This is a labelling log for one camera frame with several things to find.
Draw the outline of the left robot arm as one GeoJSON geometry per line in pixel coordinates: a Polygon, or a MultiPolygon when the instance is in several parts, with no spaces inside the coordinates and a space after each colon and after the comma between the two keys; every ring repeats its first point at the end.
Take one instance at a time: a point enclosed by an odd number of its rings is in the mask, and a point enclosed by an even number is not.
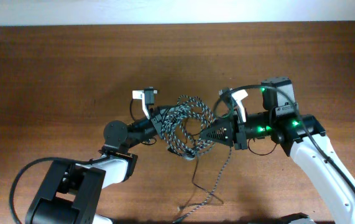
{"type": "Polygon", "coordinates": [[[172,108],[161,106],[149,117],[132,124],[112,121],[104,128],[104,145],[98,159],[78,161],[61,157],[37,159],[51,163],[28,211],[25,222],[35,223],[112,223],[96,213],[101,191],[126,181],[134,172],[137,156],[130,148],[160,134],[162,121],[172,108]]]}

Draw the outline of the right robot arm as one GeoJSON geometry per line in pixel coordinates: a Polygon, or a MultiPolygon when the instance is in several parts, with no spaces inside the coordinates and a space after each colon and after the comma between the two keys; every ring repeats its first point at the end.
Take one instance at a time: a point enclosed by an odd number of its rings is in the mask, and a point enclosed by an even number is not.
{"type": "Polygon", "coordinates": [[[218,101],[229,111],[201,131],[202,139],[244,150],[251,139],[270,137],[304,171],[334,222],[355,223],[355,179],[320,122],[300,114],[289,78],[223,89],[218,101]]]}

